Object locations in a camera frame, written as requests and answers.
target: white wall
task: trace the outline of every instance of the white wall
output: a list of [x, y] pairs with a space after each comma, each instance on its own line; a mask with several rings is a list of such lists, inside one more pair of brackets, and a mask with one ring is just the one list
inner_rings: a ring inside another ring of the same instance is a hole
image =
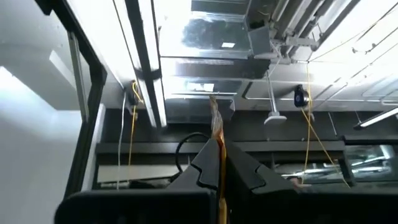
[[80, 125], [0, 67], [0, 223], [53, 223]]

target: ceiling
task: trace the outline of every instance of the ceiling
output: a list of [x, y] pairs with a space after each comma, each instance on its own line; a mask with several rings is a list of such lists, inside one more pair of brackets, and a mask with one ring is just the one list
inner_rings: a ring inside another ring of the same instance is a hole
[[[285, 36], [294, 34], [301, 17], [313, 1], [319, 0], [304, 0], [299, 7], [296, 7], [298, 9], [295, 13], [296, 16], [286, 27]], [[69, 0], [69, 2], [100, 60], [111, 74], [108, 75], [104, 88], [103, 103], [107, 108], [120, 108], [122, 93], [120, 85], [114, 77], [116, 76], [121, 83], [126, 84], [135, 79], [135, 74], [113, 2], [112, 0], [101, 0], [96, 1], [95, 5], [89, 1]], [[176, 14], [173, 12], [172, 6], [163, 6], [159, 2], [162, 1], [155, 2], [158, 19], [159, 13], [161, 15], [166, 15], [166, 12]], [[267, 14], [268, 11], [272, 12], [276, 7], [275, 1], [263, 2], [266, 3], [264, 3], [266, 6], [262, 11], [263, 14]], [[276, 27], [286, 24], [284, 19], [292, 11], [289, 8], [294, 6], [292, 2], [293, 0], [288, 3], [286, 10], [282, 13], [281, 22], [279, 24], [276, 22]], [[319, 32], [326, 31], [350, 2], [350, 0], [334, 0], [329, 10], [317, 20], [318, 26], [312, 30], [313, 35], [310, 34], [308, 37], [318, 40]], [[325, 55], [324, 53], [352, 37], [359, 37], [358, 34], [363, 34], [361, 31], [366, 30], [380, 19], [396, 2], [397, 0], [385, 0], [382, 4], [375, 4], [373, 0], [362, 0], [357, 3], [316, 52], [312, 53], [310, 47], [299, 47], [295, 54], [291, 55], [294, 62], [288, 65], [282, 63], [275, 65], [277, 60], [273, 58], [269, 71], [271, 72], [275, 67], [271, 74], [271, 81], [277, 98], [277, 109], [281, 111], [297, 110], [293, 104], [292, 90], [298, 84], [302, 84], [305, 88], [308, 88], [308, 84], [310, 85], [313, 105], [318, 111], [382, 111], [393, 107], [394, 105], [382, 105], [380, 99], [384, 98], [388, 103], [398, 101], [398, 91], [396, 91], [398, 89], [398, 74], [396, 74], [394, 61], [398, 55], [398, 48], [393, 47], [386, 54], [383, 55], [383, 53], [397, 43], [398, 33], [393, 33], [366, 55], [361, 52], [353, 52], [358, 38], [353, 38], [330, 53]], [[122, 25], [122, 27], [125, 34], [128, 34], [128, 26]], [[271, 29], [271, 37], [274, 35], [274, 38], [277, 39], [277, 32]], [[167, 48], [164, 46], [167, 42], [162, 42], [162, 37], [160, 39], [160, 49]], [[82, 60], [86, 93], [88, 93], [90, 76], [88, 66], [84, 59]], [[54, 14], [48, 17], [44, 16], [33, 0], [3, 0], [0, 2], [0, 66], [4, 66], [55, 109], [78, 109], [67, 33]], [[234, 88], [229, 88], [228, 91], [232, 92], [236, 110], [271, 109], [268, 94], [269, 84], [265, 79], [254, 81], [246, 98], [255, 100], [249, 100], [244, 99], [242, 95], [250, 80], [206, 77], [206, 74], [200, 78], [186, 77], [181, 74], [176, 78], [170, 72], [163, 72], [163, 74], [166, 95], [174, 93], [177, 89], [166, 86], [167, 83], [174, 85], [178, 83], [178, 79], [187, 81], [189, 80], [187, 78], [190, 78], [194, 80], [193, 83], [217, 82], [218, 85], [224, 83], [224, 86], [233, 86]]]

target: glass panel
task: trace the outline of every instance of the glass panel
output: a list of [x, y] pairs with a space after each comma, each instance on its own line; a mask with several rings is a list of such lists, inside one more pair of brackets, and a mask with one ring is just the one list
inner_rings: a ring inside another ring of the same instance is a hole
[[357, 179], [393, 177], [396, 158], [392, 146], [347, 146], [347, 157]]
[[[285, 178], [303, 177], [304, 163], [277, 164], [275, 172]], [[337, 161], [335, 161], [335, 166], [330, 163], [308, 163], [304, 178], [305, 180], [335, 180], [342, 179], [342, 175]]]

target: black cable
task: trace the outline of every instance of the black cable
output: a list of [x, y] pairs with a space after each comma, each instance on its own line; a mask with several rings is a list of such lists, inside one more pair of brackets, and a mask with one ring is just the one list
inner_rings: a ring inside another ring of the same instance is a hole
[[179, 154], [179, 152], [180, 152], [181, 146], [182, 146], [188, 139], [190, 139], [190, 138], [192, 138], [192, 137], [195, 137], [195, 136], [203, 136], [203, 137], [209, 139], [209, 136], [207, 136], [206, 134], [203, 134], [203, 133], [191, 133], [191, 134], [189, 134], [188, 136], [186, 136], [185, 138], [183, 138], [183, 139], [179, 142], [177, 148], [175, 149], [175, 165], [177, 166], [177, 169], [178, 169], [178, 173], [179, 173], [179, 174], [182, 173], [182, 168], [181, 168], [181, 165], [180, 165], [180, 161], [178, 160], [178, 154]]

